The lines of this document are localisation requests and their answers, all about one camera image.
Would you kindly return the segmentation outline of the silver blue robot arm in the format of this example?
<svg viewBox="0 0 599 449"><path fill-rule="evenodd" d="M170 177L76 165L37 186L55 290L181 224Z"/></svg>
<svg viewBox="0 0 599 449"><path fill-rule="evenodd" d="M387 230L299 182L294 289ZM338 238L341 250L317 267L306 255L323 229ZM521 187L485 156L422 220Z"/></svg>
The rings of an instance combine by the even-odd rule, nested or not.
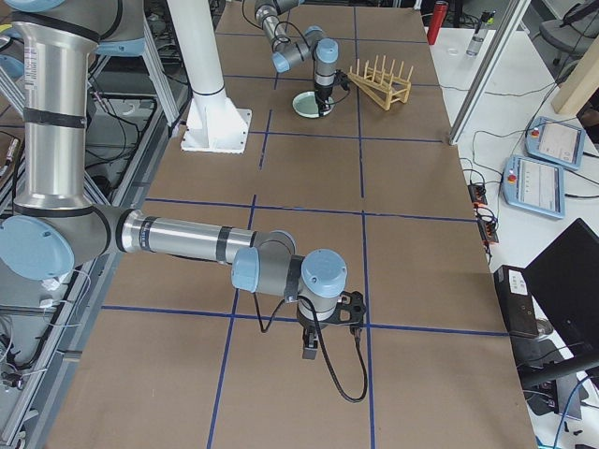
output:
<svg viewBox="0 0 599 449"><path fill-rule="evenodd" d="M271 60L278 73L313 61L314 101L318 116L324 117L332 109L329 100L340 73L337 69L339 48L318 26L311 26L302 33L293 23L280 20L282 14L301 4L303 1L256 1L255 19L271 45Z"/></svg>

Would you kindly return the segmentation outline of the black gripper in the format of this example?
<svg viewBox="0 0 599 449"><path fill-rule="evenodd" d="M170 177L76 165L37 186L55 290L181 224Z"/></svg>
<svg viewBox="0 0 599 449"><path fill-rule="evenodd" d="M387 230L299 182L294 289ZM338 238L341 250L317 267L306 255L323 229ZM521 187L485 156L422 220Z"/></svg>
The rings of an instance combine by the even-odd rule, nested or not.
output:
<svg viewBox="0 0 599 449"><path fill-rule="evenodd" d="M315 85L314 99L319 117L324 117L330 113L331 105L329 104L329 98L332 94L332 91L332 86Z"/></svg>

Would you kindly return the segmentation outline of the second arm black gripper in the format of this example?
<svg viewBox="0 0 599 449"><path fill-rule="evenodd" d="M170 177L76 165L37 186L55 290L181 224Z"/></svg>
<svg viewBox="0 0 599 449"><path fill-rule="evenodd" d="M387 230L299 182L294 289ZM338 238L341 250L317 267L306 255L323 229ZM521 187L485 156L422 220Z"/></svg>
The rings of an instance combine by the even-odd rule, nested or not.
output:
<svg viewBox="0 0 599 449"><path fill-rule="evenodd" d="M315 360L318 353L318 335L313 326L305 327L302 331L302 358Z"/></svg>

